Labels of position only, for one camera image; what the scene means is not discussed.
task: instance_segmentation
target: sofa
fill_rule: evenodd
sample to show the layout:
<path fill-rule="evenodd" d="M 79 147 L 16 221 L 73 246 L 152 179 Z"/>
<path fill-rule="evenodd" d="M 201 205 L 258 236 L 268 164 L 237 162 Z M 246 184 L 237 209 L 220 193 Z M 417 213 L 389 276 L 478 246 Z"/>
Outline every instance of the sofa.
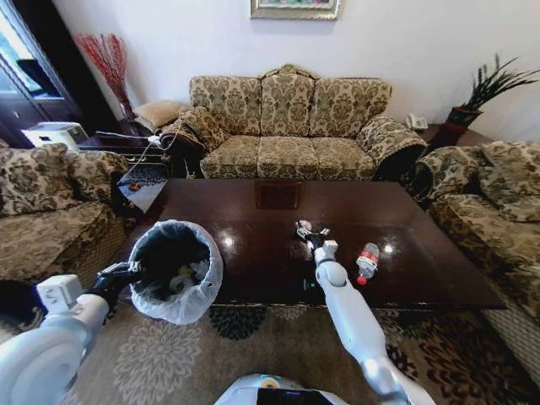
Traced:
<path fill-rule="evenodd" d="M 52 275 L 93 285 L 138 214 L 116 187 L 126 171 L 109 152 L 0 144 L 0 321 L 19 330 L 39 322 L 32 286 Z"/>
<path fill-rule="evenodd" d="M 435 150 L 410 186 L 508 310 L 483 313 L 540 385 L 540 143 Z"/>
<path fill-rule="evenodd" d="M 394 181 L 426 143 L 382 114 L 391 95 L 378 78 L 317 78 L 292 65 L 259 78 L 198 76 L 194 110 L 161 139 L 191 148 L 186 161 L 206 178 Z"/>

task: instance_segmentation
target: coffee table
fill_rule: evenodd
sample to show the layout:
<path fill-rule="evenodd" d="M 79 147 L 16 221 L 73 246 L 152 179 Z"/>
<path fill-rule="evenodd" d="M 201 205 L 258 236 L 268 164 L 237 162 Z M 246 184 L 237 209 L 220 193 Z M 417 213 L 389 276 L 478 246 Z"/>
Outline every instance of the coffee table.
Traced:
<path fill-rule="evenodd" d="M 282 209 L 261 208 L 272 205 Z M 336 258 L 373 308 L 505 308 L 397 183 L 169 180 L 115 261 L 166 219 L 200 224 L 218 244 L 225 268 L 215 304 L 324 305 L 311 252 L 294 233 L 294 222 L 307 219 L 330 228 Z M 367 242 L 381 249 L 379 271 L 359 286 L 355 260 Z"/>

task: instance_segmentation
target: electrical cable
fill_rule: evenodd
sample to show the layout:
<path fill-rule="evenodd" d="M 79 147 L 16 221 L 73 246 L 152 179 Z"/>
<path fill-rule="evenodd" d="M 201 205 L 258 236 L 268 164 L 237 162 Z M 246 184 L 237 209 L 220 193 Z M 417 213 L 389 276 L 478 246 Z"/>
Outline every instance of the electrical cable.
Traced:
<path fill-rule="evenodd" d="M 178 137 L 178 134 L 180 133 L 180 127 L 181 125 L 179 124 L 178 125 L 178 129 L 176 129 L 176 133 L 175 133 L 175 137 L 172 139 L 172 141 L 170 141 L 169 143 L 169 146 L 167 146 L 167 148 L 162 148 L 161 147 L 161 143 L 160 142 L 151 142 L 148 138 L 143 138 L 145 139 L 147 142 L 148 142 L 148 146 L 146 147 L 146 149 L 143 151 L 143 153 L 141 154 L 141 156 L 138 158 L 137 162 L 135 162 L 135 165 L 133 165 L 132 167 L 129 168 L 129 170 L 127 171 L 127 173 L 125 175 L 123 175 L 121 177 L 121 179 L 116 183 L 117 186 L 125 186 L 126 183 L 123 183 L 122 181 L 124 181 L 124 179 L 138 166 L 139 163 L 141 163 L 141 161 L 144 159 L 144 156 L 146 155 L 146 153 L 148 152 L 148 150 L 150 149 L 150 147 L 152 145 L 154 146 L 157 146 L 159 149 L 161 149 L 163 152 L 166 152 L 167 150 L 170 149 L 170 147 L 172 147 L 172 145 L 174 144 L 176 138 Z M 132 137 L 132 136 L 129 136 L 129 135 L 123 135 L 123 134 L 120 134 L 120 133 L 113 133 L 113 132 L 102 132 L 102 131 L 99 131 L 99 132 L 96 132 L 96 133 L 105 133 L 105 134 L 108 134 L 108 135 L 113 135 L 113 136 L 116 136 L 116 137 L 120 137 L 120 138 L 136 138 L 136 139 L 141 139 L 141 137 Z"/>

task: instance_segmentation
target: picture frame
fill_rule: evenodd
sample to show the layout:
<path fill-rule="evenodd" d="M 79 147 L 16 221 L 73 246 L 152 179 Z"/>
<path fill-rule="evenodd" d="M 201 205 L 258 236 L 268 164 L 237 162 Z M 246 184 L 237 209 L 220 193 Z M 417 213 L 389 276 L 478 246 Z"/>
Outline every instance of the picture frame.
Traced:
<path fill-rule="evenodd" d="M 343 0 L 250 0 L 252 19 L 337 19 Z"/>

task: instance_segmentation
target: telephone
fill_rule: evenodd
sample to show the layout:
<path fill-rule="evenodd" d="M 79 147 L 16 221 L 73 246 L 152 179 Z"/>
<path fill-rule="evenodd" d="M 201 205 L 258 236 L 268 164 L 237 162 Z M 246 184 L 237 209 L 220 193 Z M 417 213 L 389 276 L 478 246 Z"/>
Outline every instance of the telephone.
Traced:
<path fill-rule="evenodd" d="M 413 131 L 425 131 L 428 129 L 428 122 L 426 119 L 421 116 L 416 116 L 412 112 L 405 118 L 405 123 L 407 124 L 407 127 Z"/>

